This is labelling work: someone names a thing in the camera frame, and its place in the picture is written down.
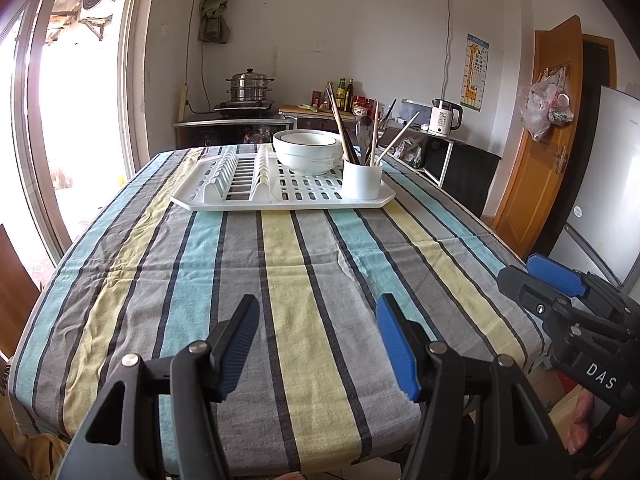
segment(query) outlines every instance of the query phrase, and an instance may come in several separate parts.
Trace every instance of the dish drying rack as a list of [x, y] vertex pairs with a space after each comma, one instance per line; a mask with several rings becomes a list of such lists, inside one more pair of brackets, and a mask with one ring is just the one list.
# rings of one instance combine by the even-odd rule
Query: dish drying rack
[[257, 153], [236, 153], [235, 146], [227, 146], [220, 155], [198, 161], [170, 199], [189, 211], [260, 211], [379, 208], [396, 196], [384, 181], [376, 200], [344, 198], [341, 191], [340, 169], [300, 175], [282, 165], [271, 144], [258, 144]]

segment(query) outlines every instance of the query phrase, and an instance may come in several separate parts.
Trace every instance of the eye chart poster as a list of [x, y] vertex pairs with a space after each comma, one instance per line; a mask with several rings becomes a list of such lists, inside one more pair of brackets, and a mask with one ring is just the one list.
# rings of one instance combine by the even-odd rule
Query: eye chart poster
[[467, 34], [465, 75], [462, 81], [460, 104], [478, 112], [482, 107], [488, 61], [489, 44], [471, 34]]

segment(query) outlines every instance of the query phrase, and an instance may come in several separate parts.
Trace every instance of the utensil holder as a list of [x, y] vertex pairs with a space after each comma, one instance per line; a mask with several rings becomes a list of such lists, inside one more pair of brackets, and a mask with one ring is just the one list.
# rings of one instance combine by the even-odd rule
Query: utensil holder
[[344, 161], [341, 194], [352, 200], [375, 200], [382, 185], [382, 163], [378, 166], [359, 166]]

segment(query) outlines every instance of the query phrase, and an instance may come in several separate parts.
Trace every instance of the human hand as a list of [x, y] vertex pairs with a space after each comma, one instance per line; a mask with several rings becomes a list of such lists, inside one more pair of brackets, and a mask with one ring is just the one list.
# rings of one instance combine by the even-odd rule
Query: human hand
[[[588, 418], [593, 411], [594, 395], [584, 388], [578, 394], [577, 402], [575, 403], [574, 411], [574, 423], [569, 429], [569, 435], [567, 436], [564, 446], [570, 454], [575, 454], [578, 450], [582, 449], [589, 439], [591, 434], [591, 428], [589, 427]], [[630, 430], [636, 423], [636, 417], [628, 418], [620, 415], [616, 421], [616, 429], [625, 433]]]
[[[569, 428], [569, 434], [566, 437], [564, 446], [569, 454], [575, 454], [578, 450], [582, 449], [589, 439], [591, 428], [587, 419], [593, 411], [594, 395], [584, 388], [578, 394], [577, 402], [575, 403], [574, 423]], [[636, 423], [637, 417], [628, 418], [623, 415], [618, 416], [616, 421], [616, 429], [620, 433], [625, 433], [630, 430]], [[600, 478], [607, 470], [613, 459], [624, 445], [625, 441], [620, 442], [612, 453], [605, 459], [605, 461], [598, 466], [592, 473], [591, 478]]]

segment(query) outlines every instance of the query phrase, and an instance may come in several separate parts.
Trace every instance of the sliding glass door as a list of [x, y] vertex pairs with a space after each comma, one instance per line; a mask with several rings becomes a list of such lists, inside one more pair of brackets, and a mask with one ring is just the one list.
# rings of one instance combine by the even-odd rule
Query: sliding glass door
[[124, 1], [30, 0], [0, 44], [0, 222], [38, 285], [132, 174], [116, 80]]

